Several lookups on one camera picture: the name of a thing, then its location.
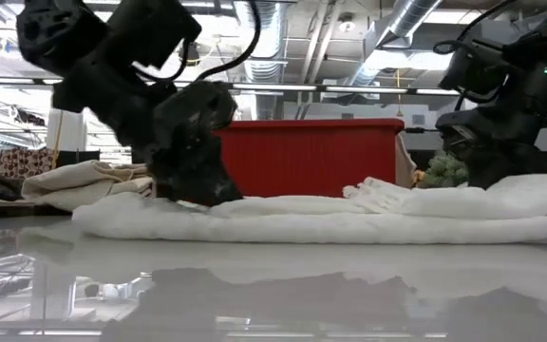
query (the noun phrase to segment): red plastic container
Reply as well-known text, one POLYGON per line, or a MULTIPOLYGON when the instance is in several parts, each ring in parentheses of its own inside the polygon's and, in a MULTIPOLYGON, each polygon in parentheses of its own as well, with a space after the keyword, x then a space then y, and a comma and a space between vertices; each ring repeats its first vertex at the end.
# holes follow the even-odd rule
POLYGON ((217 132, 245 196, 342 197, 366 177, 395 182, 396 119, 235 122, 217 132))

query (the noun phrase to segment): beige cloth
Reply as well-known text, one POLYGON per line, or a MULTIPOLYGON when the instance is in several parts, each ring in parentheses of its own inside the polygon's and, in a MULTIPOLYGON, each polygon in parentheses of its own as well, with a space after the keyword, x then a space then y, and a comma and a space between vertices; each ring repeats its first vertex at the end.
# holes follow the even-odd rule
POLYGON ((400 135, 396 136, 396 185, 410 189, 413 187, 417 164, 406 151, 405 141, 400 135))
POLYGON ((73 211, 122 192, 148 196, 152 183, 143 164, 111 166, 84 161, 26 179, 22 195, 26 200, 73 211))

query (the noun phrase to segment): glossy table surface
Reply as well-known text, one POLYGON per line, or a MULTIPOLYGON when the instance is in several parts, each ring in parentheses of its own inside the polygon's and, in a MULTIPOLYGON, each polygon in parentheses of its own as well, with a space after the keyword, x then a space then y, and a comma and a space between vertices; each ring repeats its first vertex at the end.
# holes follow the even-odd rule
POLYGON ((33 340, 545 342, 547 241, 123 241, 0 219, 0 341, 33 340))

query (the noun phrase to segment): floral cloth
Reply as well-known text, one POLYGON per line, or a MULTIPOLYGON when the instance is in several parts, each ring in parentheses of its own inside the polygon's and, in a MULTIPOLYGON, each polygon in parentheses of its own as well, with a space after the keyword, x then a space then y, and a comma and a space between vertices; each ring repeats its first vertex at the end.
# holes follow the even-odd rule
POLYGON ((1 153, 0 173, 6 179, 26 179, 52 169, 54 151, 12 148, 1 153))

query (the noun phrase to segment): cable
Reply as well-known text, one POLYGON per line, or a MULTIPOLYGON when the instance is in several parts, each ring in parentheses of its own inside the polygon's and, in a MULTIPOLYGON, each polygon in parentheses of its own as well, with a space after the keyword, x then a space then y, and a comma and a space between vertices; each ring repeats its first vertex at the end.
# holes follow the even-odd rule
POLYGON ((261 15, 258 12, 258 6, 256 5, 255 0, 249 0, 249 4, 251 6, 251 10, 253 11, 253 17, 255 18, 255 35, 253 36, 253 40, 251 41, 251 43, 248 45, 246 50, 242 52, 242 54, 240 54, 236 59, 222 66, 215 66, 209 70, 202 72, 196 78, 196 81, 201 81, 208 76, 212 76, 219 72, 223 72, 231 68, 237 67, 244 63, 253 54, 256 45, 258 44, 258 40, 261 37, 261 15))
POLYGON ((504 1, 501 1, 500 3, 498 3, 496 6, 492 7, 491 9, 489 9, 488 11, 486 11, 485 13, 481 14, 478 16, 478 18, 472 20, 472 22, 470 24, 468 24, 462 31, 462 33, 460 33, 460 35, 457 37, 457 40, 459 41, 462 41, 463 39, 465 39, 465 36, 467 35, 467 33, 474 27, 476 26, 479 22, 481 22, 482 20, 488 18, 489 16, 495 14, 497 11, 499 10, 503 10, 505 7, 509 6, 509 5, 512 5, 513 3, 517 2, 518 0, 504 0, 504 1))
MULTIPOLYGON (((472 20, 472 22, 470 22, 470 24, 468 24, 462 30, 462 32, 460 33, 460 35, 457 37, 456 40, 446 40, 446 41, 436 43, 432 50, 436 54, 446 55, 446 54, 449 54, 449 53, 454 53, 459 49, 464 49, 472 56, 473 59, 479 60, 481 57, 480 57, 479 53, 476 51, 476 49, 473 48, 472 46, 466 44, 463 40, 465 40, 465 37, 470 32, 470 30, 473 29, 482 20, 486 19, 487 17, 495 14, 499 10, 502 10, 502 9, 506 8, 507 6, 513 4, 517 1, 518 0, 504 0, 500 3, 498 3, 496 6, 492 7, 491 9, 486 11, 485 13, 481 13, 481 15, 478 16, 478 18, 472 20)), ((461 89, 458 89, 458 88, 455 88, 455 90, 458 91, 461 94, 460 98, 458 99, 457 103, 455 104, 455 111, 458 111, 462 108, 462 104, 463 104, 464 99, 468 99, 471 102, 476 103, 476 104, 490 103, 491 101, 495 100, 498 97, 498 95, 500 94, 501 87, 499 87, 497 89, 497 91, 493 94, 493 96, 489 99, 480 99, 478 97, 471 96, 471 95, 469 95, 467 90, 461 90, 461 89)))
POLYGON ((187 67, 187 63, 188 63, 188 58, 189 58, 189 47, 191 46, 191 41, 188 41, 188 40, 183 40, 182 42, 182 59, 180 60, 180 66, 179 66, 179 69, 177 70, 177 72, 170 76, 170 77, 164 77, 164 78, 161 78, 161 77, 157 77, 157 76, 153 76, 145 71, 142 71, 140 69, 138 69, 137 67, 134 67, 135 71, 137 74, 139 74, 140 76, 146 78, 147 80, 149 81, 153 81, 153 82, 165 82, 165 83, 171 83, 173 81, 175 81, 181 74, 182 72, 185 70, 185 68, 187 67))
POLYGON ((203 55, 199 58, 196 58, 195 60, 187 60, 187 63, 201 62, 201 61, 205 60, 206 58, 212 56, 213 52, 215 52, 215 49, 217 49, 217 48, 218 48, 218 43, 213 43, 212 45, 210 45, 210 51, 208 51, 208 53, 206 53, 205 55, 203 55))

